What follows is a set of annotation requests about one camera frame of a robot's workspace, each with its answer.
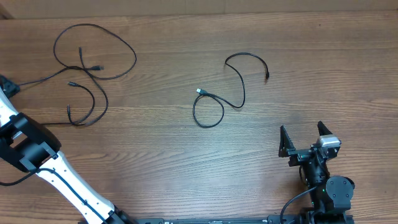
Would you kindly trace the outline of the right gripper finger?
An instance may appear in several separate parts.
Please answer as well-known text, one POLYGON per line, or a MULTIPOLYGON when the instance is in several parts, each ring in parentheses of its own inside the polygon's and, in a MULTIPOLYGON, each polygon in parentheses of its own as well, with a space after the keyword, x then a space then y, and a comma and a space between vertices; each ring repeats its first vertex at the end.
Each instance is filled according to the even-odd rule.
POLYGON ((317 128, 320 136, 331 135, 332 132, 323 124, 322 121, 317 123, 317 128))
POLYGON ((289 157, 289 153, 295 151, 293 142, 287 134, 284 125, 280 127, 280 146, 279 146, 279 157, 289 157))

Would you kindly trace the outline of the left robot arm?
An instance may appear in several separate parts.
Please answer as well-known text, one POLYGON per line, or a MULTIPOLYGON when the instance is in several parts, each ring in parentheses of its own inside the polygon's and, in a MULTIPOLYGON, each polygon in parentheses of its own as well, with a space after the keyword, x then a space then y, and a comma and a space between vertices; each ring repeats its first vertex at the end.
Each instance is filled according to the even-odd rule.
POLYGON ((9 101, 15 87, 1 78, 1 159, 27 175, 1 185, 16 185, 37 175, 54 186, 87 223, 136 223, 81 178, 60 150, 60 141, 46 127, 16 111, 9 101))

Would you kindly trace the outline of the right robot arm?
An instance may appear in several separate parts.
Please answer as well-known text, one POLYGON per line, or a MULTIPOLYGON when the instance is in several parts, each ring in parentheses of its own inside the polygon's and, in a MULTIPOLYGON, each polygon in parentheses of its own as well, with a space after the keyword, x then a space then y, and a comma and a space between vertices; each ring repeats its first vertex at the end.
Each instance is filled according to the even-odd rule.
POLYGON ((321 121, 317 123, 319 137, 308 149, 296 149, 285 126, 280 127, 279 157, 289 158, 289 166, 299 167, 300 180, 307 190, 290 199, 279 215, 280 223, 353 223, 346 211, 351 209, 355 184, 344 176, 330 175, 326 162, 334 159, 341 140, 321 121), (293 218, 284 216, 287 207, 297 199, 309 195, 312 206, 301 209, 293 218))

